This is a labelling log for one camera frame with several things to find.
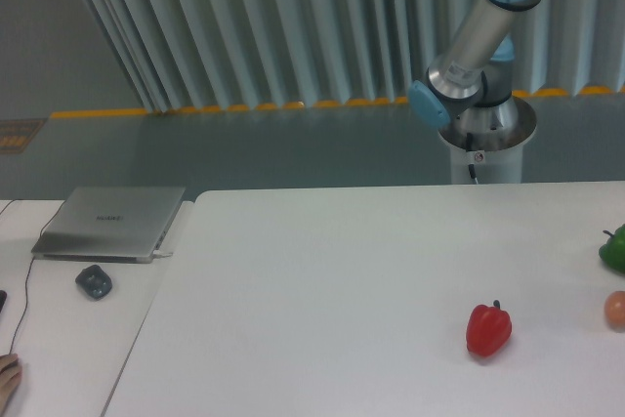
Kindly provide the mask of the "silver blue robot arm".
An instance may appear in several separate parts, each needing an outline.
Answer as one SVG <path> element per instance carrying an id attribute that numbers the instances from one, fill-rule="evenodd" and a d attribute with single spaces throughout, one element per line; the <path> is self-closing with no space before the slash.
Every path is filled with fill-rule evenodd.
<path id="1" fill-rule="evenodd" d="M 527 141 L 533 109 L 512 96 L 515 18 L 541 0 L 476 0 L 446 51 L 407 91 L 412 110 L 463 151 L 500 151 Z"/>

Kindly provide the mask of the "person's hand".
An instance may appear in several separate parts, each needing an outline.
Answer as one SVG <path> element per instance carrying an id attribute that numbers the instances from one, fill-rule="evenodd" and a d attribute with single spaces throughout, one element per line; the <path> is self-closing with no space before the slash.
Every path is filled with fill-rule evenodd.
<path id="1" fill-rule="evenodd" d="M 4 409 L 10 397 L 21 382 L 21 365 L 17 354 L 1 356 L 0 393 L 1 409 Z"/>

